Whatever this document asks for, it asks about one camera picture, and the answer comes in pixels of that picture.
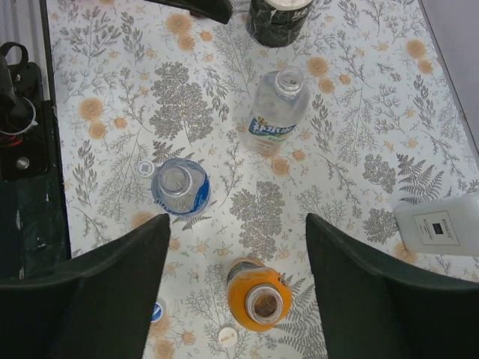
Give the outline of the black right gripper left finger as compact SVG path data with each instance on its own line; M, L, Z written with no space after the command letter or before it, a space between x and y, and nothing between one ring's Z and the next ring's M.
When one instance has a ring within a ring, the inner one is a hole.
M2 358L141 358L168 244L166 214L24 280L1 281Z

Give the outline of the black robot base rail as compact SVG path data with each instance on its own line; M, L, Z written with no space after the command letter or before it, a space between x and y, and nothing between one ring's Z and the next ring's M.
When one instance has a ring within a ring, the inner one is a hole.
M58 121L24 45L1 45L1 278L71 257Z

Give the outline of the white bottle cap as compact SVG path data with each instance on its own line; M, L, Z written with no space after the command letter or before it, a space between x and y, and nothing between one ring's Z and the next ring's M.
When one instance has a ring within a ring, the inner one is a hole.
M224 326L218 332L218 342L223 348L231 348L237 344L238 333L237 330L230 327Z

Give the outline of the blue label water bottle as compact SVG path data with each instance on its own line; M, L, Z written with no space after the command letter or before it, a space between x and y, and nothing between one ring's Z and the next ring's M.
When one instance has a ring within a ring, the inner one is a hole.
M172 158L153 173L151 193L154 202L167 213L192 217L202 212L210 200L210 179L197 162Z

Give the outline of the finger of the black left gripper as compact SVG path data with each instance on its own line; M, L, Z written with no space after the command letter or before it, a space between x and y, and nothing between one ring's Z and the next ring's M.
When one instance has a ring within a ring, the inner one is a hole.
M148 0L155 4L176 7L196 13L221 24L227 24L233 15L229 0Z

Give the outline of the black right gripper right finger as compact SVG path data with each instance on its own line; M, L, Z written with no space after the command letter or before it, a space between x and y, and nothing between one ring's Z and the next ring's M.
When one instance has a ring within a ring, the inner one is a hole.
M402 262L315 214L308 257L329 358L477 358L478 284Z

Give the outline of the orange juice bottle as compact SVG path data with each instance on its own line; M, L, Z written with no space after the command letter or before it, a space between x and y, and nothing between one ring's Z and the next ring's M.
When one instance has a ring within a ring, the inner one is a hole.
M255 332L274 328L293 303L292 290L281 274L252 258L234 261L227 276L226 296L235 320Z

